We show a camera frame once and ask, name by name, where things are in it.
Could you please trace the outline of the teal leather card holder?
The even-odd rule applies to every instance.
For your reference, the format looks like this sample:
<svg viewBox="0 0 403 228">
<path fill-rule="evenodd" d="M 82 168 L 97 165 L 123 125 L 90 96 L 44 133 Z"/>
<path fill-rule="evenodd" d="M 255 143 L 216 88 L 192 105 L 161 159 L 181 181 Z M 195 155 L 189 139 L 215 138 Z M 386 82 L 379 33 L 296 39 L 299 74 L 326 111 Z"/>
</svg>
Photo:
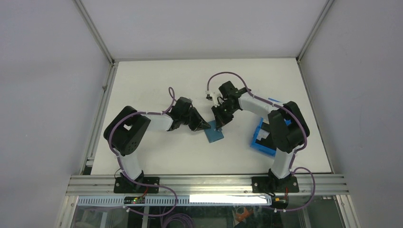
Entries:
<svg viewBox="0 0 403 228">
<path fill-rule="evenodd" d="M 204 133 L 207 137 L 209 143 L 214 143 L 224 138 L 224 134 L 221 128 L 216 128 L 216 121 L 209 121 L 208 124 L 211 126 L 209 129 L 205 129 Z"/>
</svg>

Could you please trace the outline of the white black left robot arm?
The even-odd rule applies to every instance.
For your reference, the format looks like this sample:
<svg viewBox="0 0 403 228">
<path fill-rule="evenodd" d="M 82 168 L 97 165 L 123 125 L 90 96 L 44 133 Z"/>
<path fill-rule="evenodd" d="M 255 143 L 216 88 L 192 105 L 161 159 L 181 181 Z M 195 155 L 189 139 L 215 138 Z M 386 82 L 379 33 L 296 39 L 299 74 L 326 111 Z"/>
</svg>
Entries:
<svg viewBox="0 0 403 228">
<path fill-rule="evenodd" d="M 182 125 L 193 132 L 211 128 L 193 106 L 192 100 L 185 97 L 173 99 L 170 106 L 161 112 L 138 111 L 125 106 L 107 126 L 103 136 L 117 159 L 123 185 L 131 193 L 139 192 L 145 185 L 144 171 L 136 150 L 146 131 L 171 132 Z"/>
</svg>

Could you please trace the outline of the blue plastic bin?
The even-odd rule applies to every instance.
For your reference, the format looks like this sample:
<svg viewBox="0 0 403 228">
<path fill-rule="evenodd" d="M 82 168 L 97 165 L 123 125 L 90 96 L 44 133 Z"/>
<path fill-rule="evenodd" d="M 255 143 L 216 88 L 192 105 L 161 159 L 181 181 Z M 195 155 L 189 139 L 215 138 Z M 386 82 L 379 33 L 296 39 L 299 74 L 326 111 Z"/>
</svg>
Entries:
<svg viewBox="0 0 403 228">
<path fill-rule="evenodd" d="M 278 107 L 275 106 L 277 104 L 278 103 L 276 103 L 276 100 L 269 99 L 265 100 L 264 102 L 253 97 L 250 100 L 250 104 L 247 105 L 248 111 L 260 117 L 260 121 L 253 134 L 250 147 L 266 156 L 273 158 L 276 155 L 276 146 L 271 137 L 268 115 L 270 112 L 278 110 Z"/>
</svg>

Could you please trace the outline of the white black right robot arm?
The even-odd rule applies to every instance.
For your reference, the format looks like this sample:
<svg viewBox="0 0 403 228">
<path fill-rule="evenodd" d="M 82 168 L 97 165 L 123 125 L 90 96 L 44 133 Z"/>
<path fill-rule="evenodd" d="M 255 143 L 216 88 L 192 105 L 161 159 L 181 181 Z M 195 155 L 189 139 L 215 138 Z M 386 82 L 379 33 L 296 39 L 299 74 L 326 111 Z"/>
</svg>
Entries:
<svg viewBox="0 0 403 228">
<path fill-rule="evenodd" d="M 275 103 L 260 98 L 244 87 L 237 89 L 228 81 L 219 87 L 220 95 L 206 91 L 206 98 L 214 102 L 211 108 L 216 129 L 220 129 L 234 118 L 238 110 L 249 111 L 266 119 L 269 123 L 269 137 L 276 147 L 274 162 L 267 179 L 258 184 L 260 191 L 281 192 L 294 183 L 291 166 L 295 154 L 305 146 L 309 128 L 295 102 Z"/>
</svg>

